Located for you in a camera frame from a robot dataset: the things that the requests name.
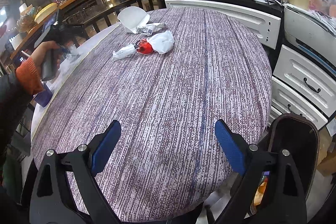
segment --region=white sheet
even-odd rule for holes
[[[81,55],[75,62],[70,63],[67,59],[64,60],[60,67],[59,71],[60,74],[58,78],[55,80],[54,83],[47,82],[48,88],[53,92],[53,96],[46,105],[46,107],[41,107],[39,104],[36,104],[33,120],[31,122],[31,136],[30,140],[32,141],[36,130],[46,113],[47,109],[49,108],[51,102],[54,100],[55,96],[57,95],[58,91],[61,89],[65,81],[69,78],[72,72],[77,68],[77,66],[84,60],[84,58],[105,38],[107,37],[116,27],[120,25],[120,22],[113,24],[112,26],[102,30],[98,34],[94,35],[87,41],[85,41],[82,45],[80,45],[77,50],[78,53]]]

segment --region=blue gripper pad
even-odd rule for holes
[[[104,170],[105,165],[121,136],[120,123],[115,121],[113,126],[108,128],[107,131],[105,138],[100,142],[92,155],[91,173],[93,177]]]
[[[245,156],[231,137],[231,130],[223,123],[224,121],[221,120],[215,123],[215,135],[233,171],[243,176],[245,174]]]

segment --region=hand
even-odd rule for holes
[[[55,41],[42,42],[31,54],[31,59],[33,60],[38,73],[41,75],[41,64],[44,60],[45,54],[48,50],[59,49],[60,46]],[[57,69],[59,69],[61,54],[57,56]]]

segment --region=handheld device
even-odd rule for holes
[[[68,24],[61,22],[59,10],[44,23],[42,34],[34,44],[37,48],[39,44],[45,41],[54,40],[60,46],[73,40],[76,36],[89,39],[85,28],[82,24]],[[41,65],[41,79],[42,81],[49,81],[56,77],[57,72],[57,56],[61,50],[48,50]]]

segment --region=round table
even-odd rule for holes
[[[271,68],[250,30],[212,10],[149,14],[150,22],[167,23],[173,49],[112,62],[113,51],[143,38],[118,26],[64,83],[32,142],[39,166],[48,149],[72,151],[118,120],[121,138],[96,180],[128,222],[171,218],[204,201],[232,172],[215,122],[255,143],[270,109]],[[85,210],[72,176],[69,182]]]

